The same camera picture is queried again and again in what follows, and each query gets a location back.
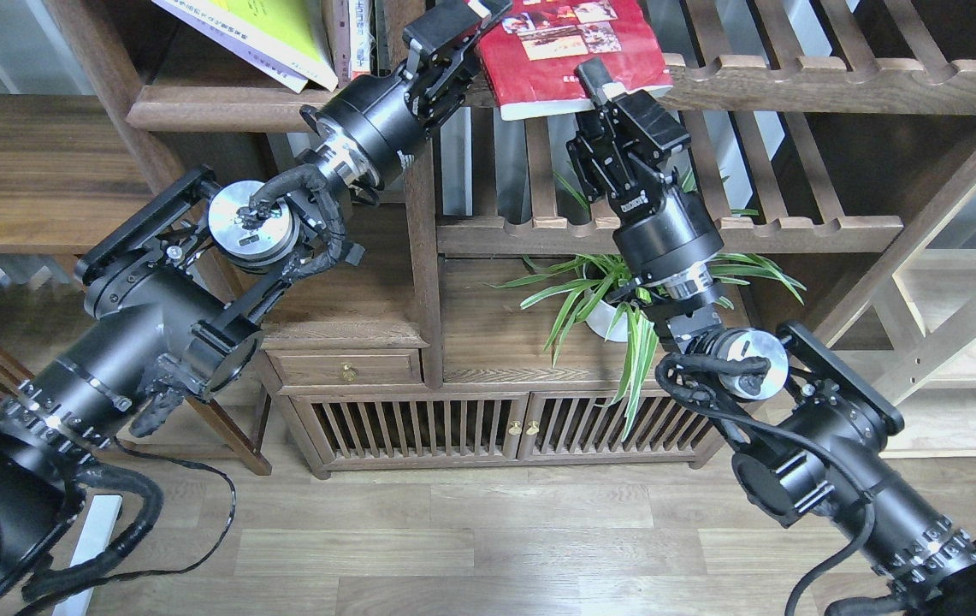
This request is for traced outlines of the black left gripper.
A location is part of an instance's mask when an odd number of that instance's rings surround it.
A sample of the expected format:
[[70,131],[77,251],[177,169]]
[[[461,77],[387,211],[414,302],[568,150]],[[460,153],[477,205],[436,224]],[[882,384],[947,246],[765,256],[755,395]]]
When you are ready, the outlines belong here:
[[389,75],[359,75],[322,108],[301,116],[321,137],[301,163],[331,181],[381,190],[463,105],[480,70],[475,46],[512,11],[511,0],[438,1],[406,25],[408,57]]

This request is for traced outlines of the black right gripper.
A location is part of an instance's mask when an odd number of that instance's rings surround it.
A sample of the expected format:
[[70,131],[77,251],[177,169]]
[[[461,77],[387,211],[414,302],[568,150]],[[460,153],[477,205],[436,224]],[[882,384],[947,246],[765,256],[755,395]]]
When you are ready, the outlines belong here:
[[647,91],[627,93],[600,57],[577,65],[577,78],[594,108],[577,114],[567,152],[586,199],[607,198],[619,218],[612,237],[637,284],[706,291],[721,235],[675,173],[660,170],[690,144],[687,129]]

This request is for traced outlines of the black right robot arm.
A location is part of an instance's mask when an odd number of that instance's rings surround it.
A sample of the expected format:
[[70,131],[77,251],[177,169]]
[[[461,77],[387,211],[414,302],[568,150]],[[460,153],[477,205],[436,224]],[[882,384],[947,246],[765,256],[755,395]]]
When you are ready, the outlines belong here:
[[773,333],[727,328],[707,260],[723,248],[695,195],[660,165],[689,133],[647,91],[629,92],[598,57],[577,67],[593,108],[567,145],[587,198],[620,219],[614,242],[630,278],[610,296],[636,305],[666,354],[655,381],[683,408],[711,418],[733,448],[747,498],[783,527],[808,513],[849,545],[801,578],[812,581],[855,551],[888,581],[881,597],[835,601],[829,615],[976,615],[976,538],[930,506],[881,459],[902,414],[796,321]]

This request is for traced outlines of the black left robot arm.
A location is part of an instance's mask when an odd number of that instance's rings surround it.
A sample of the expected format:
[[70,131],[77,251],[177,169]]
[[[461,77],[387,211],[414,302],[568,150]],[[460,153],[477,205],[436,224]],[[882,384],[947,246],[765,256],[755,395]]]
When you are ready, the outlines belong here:
[[187,397],[210,401],[256,355],[261,321],[296,281],[361,261],[344,207],[374,198],[464,102],[476,44],[511,1],[440,1],[406,25],[408,56],[301,116],[321,136],[268,182],[222,187],[202,165],[83,257],[94,326],[0,402],[0,597],[27,612],[115,580],[163,492],[97,460]]

